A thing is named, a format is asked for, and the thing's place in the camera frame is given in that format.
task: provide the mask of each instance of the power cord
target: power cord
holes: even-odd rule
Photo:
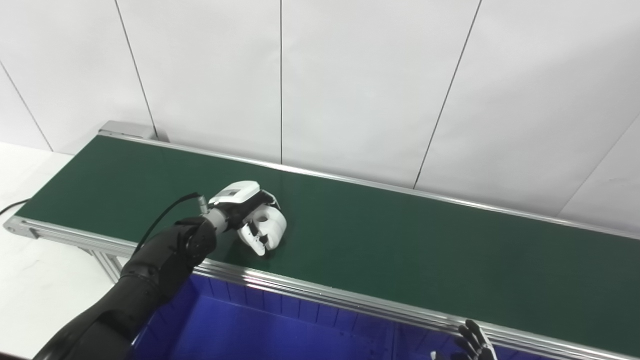
[[[189,199],[194,199],[194,198],[197,198],[197,197],[200,197],[200,196],[201,195],[199,193],[196,193],[196,192],[187,194],[187,195],[179,198],[178,200],[174,201],[173,204],[169,205],[168,208],[164,209],[164,211],[160,214],[160,216],[156,219],[156,221],[154,221],[154,223],[151,224],[151,226],[149,227],[149,229],[147,230],[145,235],[142,236],[142,239],[138,243],[138,246],[136,246],[136,250],[133,251],[133,254],[135,254],[138,251],[140,251],[140,249],[142,248],[142,245],[145,243],[145,241],[147,240],[147,238],[149,237],[151,232],[156,228],[158,223],[160,223],[160,220],[162,220],[164,218],[164,216],[167,215],[169,213],[169,211],[171,211],[171,209],[173,209],[177,204],[180,204],[181,202],[187,201]]]
[[[6,211],[7,211],[7,210],[9,210],[9,209],[11,209],[12,207],[14,207],[14,206],[18,206],[18,205],[20,205],[20,204],[24,204],[25,202],[27,202],[27,201],[29,201],[29,200],[31,200],[31,199],[29,198],[29,199],[20,200],[20,201],[18,201],[18,202],[14,202],[13,204],[11,204],[11,205],[7,206],[6,208],[2,209],[2,211],[0,211],[0,215],[2,215],[2,214],[4,214],[4,213],[6,213]]]

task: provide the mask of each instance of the white floor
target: white floor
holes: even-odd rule
[[[72,158],[0,143],[0,209],[33,196]],[[0,224],[18,207],[0,216]],[[0,227],[0,352],[31,359],[112,283],[82,250]]]

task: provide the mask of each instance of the blue container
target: blue container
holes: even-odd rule
[[[158,309],[134,344],[135,358],[430,360],[453,337],[336,307],[192,275]],[[546,360],[497,347],[499,360]]]

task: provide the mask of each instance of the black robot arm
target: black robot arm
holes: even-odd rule
[[[161,231],[127,262],[118,282],[58,331],[34,359],[129,358],[132,342],[154,311],[215,247],[216,226],[204,217],[186,218]]]

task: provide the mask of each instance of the white wall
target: white wall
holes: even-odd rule
[[[417,188],[556,215],[640,112],[638,64],[638,2],[484,2]]]
[[[478,5],[5,1],[0,60],[33,119],[0,73],[0,141],[74,153],[107,120],[155,124],[175,143],[640,232],[638,2]]]
[[[284,162],[413,186],[477,5],[284,0]]]
[[[0,62],[0,142],[51,150]]]
[[[151,125],[113,1],[3,1],[0,59],[54,151],[108,120]]]
[[[171,142],[280,162],[278,0],[118,0]]]

